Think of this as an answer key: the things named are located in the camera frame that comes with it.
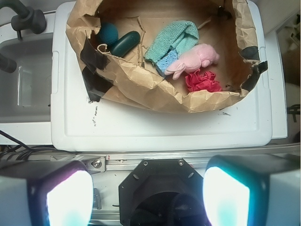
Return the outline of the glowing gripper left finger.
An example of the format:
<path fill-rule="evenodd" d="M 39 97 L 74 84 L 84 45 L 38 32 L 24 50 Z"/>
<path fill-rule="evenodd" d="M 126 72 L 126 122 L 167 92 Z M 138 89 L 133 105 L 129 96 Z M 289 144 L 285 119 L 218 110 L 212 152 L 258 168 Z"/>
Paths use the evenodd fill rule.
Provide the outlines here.
<path fill-rule="evenodd" d="M 1 161 L 2 226 L 87 226 L 93 180 L 81 161 Z"/>

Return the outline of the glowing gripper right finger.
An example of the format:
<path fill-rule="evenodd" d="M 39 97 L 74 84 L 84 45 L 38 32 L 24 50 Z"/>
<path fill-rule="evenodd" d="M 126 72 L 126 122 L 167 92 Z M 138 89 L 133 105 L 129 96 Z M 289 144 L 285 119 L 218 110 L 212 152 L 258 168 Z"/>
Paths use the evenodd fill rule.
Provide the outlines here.
<path fill-rule="evenodd" d="M 203 200 L 213 226 L 299 226 L 301 158 L 216 155 L 204 173 Z"/>

